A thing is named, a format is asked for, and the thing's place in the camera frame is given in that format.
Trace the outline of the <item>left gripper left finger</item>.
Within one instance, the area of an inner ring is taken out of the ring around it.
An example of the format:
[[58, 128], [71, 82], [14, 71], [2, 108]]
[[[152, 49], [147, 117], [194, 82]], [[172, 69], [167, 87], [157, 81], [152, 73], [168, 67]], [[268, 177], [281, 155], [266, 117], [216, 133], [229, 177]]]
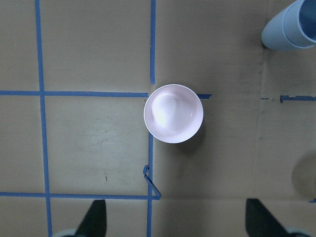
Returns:
[[77, 228], [75, 237], [105, 237], [107, 232], [106, 202], [94, 200]]

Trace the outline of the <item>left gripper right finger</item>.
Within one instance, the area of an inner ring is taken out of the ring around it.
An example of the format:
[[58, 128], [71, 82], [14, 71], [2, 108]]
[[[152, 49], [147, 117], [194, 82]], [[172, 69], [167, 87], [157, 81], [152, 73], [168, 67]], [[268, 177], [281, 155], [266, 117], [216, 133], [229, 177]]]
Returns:
[[246, 200], [245, 229], [249, 237], [293, 237], [256, 198]]

